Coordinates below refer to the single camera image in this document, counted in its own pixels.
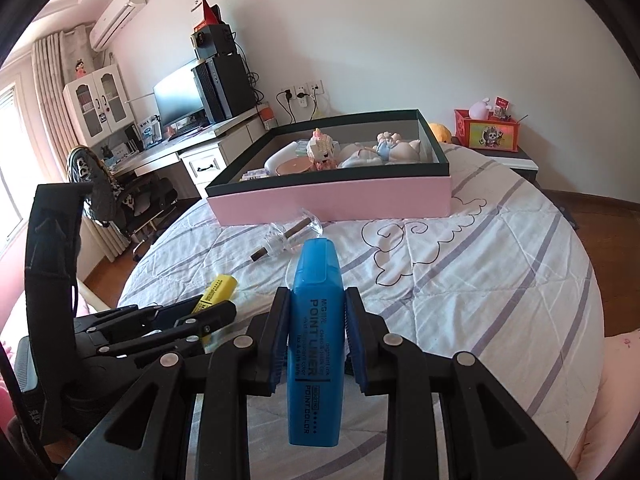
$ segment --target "bed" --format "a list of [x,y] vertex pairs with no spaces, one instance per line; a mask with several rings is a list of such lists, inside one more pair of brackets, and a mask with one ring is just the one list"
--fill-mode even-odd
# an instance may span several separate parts
[[[423,350],[479,356],[567,458],[602,371],[603,311],[593,267],[571,226],[533,185],[471,150],[443,149],[452,176],[449,218],[324,225],[344,286],[357,286],[367,310]],[[198,202],[140,261],[119,306],[171,304],[201,294],[217,274],[231,274],[238,315],[213,338],[215,348],[267,311],[278,286],[292,285],[297,253],[250,260],[267,228],[220,227],[207,202]],[[433,405],[445,461],[436,398]],[[255,478],[382,477],[384,398],[364,398],[346,378],[334,448],[289,446],[286,415],[286,384],[271,398],[248,401]],[[198,416],[196,408],[194,434]]]

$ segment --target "curtain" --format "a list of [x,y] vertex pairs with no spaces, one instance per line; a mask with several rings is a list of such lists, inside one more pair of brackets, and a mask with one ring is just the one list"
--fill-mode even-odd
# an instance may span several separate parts
[[[78,39],[78,36],[82,35],[85,36],[84,42]],[[67,53],[64,63],[61,51]],[[66,84],[66,77],[75,79],[78,59],[82,59],[83,62],[86,60],[84,70],[87,73],[88,69],[93,71],[91,50],[84,25],[77,27],[71,34],[59,32],[38,40],[31,49],[36,95],[42,121],[60,173],[65,176],[66,156],[80,142],[71,125],[62,91]],[[110,262],[122,254],[129,245],[129,240],[121,236],[113,227],[103,228],[88,218],[82,218],[82,222]]]

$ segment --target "highlighter cap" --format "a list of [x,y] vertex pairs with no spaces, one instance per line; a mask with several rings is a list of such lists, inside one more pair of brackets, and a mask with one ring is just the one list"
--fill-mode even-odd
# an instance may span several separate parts
[[312,238],[302,246],[293,280],[293,290],[300,286],[336,286],[342,290],[342,275],[334,243],[328,238]]

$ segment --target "blue highlighter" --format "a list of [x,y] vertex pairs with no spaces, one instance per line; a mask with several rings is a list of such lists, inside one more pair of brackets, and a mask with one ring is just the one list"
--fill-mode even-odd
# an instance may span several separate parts
[[344,384],[344,288],[334,244],[307,240],[293,281],[287,363],[289,443],[338,444]]

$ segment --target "wooden floor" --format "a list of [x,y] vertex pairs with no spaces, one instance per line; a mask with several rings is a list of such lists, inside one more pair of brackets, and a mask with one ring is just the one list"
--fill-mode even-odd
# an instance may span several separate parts
[[[163,229],[169,227],[197,201],[197,199],[191,198],[178,200],[175,209],[161,221],[160,227]],[[136,266],[131,254],[133,247],[134,245],[131,244],[127,251],[117,257],[113,263],[110,263],[107,258],[103,258],[84,280],[84,284],[111,308],[118,306],[122,289]],[[138,254],[142,256],[147,250],[148,243],[140,247]]]
[[[640,328],[640,211],[588,196],[547,195],[577,221],[577,234],[593,263],[602,294],[605,334]],[[135,265],[130,251],[112,264],[103,260],[85,284],[114,308]]]

